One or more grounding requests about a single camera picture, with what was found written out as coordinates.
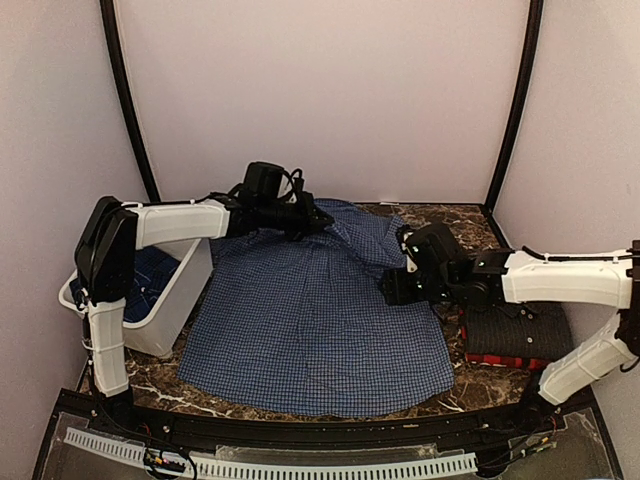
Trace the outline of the blue checked long sleeve shirt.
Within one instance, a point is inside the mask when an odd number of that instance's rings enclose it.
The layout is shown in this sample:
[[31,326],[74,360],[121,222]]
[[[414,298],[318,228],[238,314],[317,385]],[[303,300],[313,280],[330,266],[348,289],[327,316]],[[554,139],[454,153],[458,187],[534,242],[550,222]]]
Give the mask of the blue checked long sleeve shirt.
[[390,306],[385,271],[401,268],[402,221],[340,200],[322,232],[275,230],[210,244],[213,274],[179,378],[236,404],[308,416],[374,417],[444,393],[454,371],[424,302]]

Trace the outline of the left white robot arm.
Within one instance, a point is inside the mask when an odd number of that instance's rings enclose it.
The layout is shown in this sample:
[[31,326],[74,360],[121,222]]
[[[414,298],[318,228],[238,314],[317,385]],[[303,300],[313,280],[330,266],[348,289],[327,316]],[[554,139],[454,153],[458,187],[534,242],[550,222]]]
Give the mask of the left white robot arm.
[[85,348],[95,388],[111,398],[103,405],[103,421],[120,436],[134,435],[141,427],[140,412],[119,398],[130,391],[124,313],[137,252],[164,244],[240,237],[262,228],[297,241],[333,222],[309,192],[287,200],[240,189],[156,205],[101,198],[74,252],[78,290],[72,298],[88,323]]

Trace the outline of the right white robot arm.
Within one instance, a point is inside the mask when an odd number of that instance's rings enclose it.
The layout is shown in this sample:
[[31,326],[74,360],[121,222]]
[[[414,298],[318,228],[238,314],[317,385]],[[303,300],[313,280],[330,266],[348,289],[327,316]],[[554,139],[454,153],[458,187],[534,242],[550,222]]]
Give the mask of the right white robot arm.
[[573,394],[616,368],[639,362],[639,247],[590,255],[540,254],[529,248],[455,253],[404,241],[407,264],[384,272],[389,305],[452,301],[459,305],[560,302],[603,305],[615,314],[589,339],[549,364],[510,413],[521,434],[534,432]]

